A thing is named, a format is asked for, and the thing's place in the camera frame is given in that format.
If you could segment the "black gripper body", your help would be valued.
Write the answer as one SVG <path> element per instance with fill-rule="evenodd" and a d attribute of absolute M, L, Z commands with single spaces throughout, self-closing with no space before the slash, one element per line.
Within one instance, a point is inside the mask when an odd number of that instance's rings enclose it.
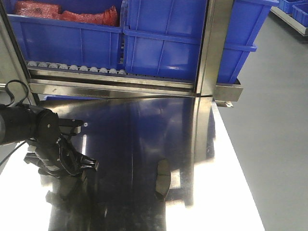
<path fill-rule="evenodd" d="M 82 154 L 73 147 L 72 136 L 61 133 L 58 114 L 46 108 L 29 108 L 28 112 L 34 124 L 25 141 L 28 153 L 35 153 L 42 162 L 39 173 L 56 178 L 82 174 L 79 166 Z"/>

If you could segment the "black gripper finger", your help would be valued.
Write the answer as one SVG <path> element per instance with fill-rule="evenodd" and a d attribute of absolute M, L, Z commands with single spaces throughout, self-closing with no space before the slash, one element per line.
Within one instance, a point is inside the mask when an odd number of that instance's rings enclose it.
<path fill-rule="evenodd" d="M 96 159 L 82 155 L 80 157 L 79 166 L 81 169 L 98 170 L 99 162 Z"/>
<path fill-rule="evenodd" d="M 35 153 L 27 153 L 24 157 L 24 162 L 26 164 L 34 164 L 38 168 L 42 167 L 42 162 Z"/>

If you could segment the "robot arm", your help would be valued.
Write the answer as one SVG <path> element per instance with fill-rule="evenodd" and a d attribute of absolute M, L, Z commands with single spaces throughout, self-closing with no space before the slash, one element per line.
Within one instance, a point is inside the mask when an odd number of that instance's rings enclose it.
<path fill-rule="evenodd" d="M 0 143 L 25 141 L 30 150 L 24 161 L 36 165 L 43 175 L 62 178 L 98 169 L 97 160 L 81 154 L 71 143 L 82 125 L 82 120 L 59 118 L 47 108 L 28 104 L 0 106 Z"/>

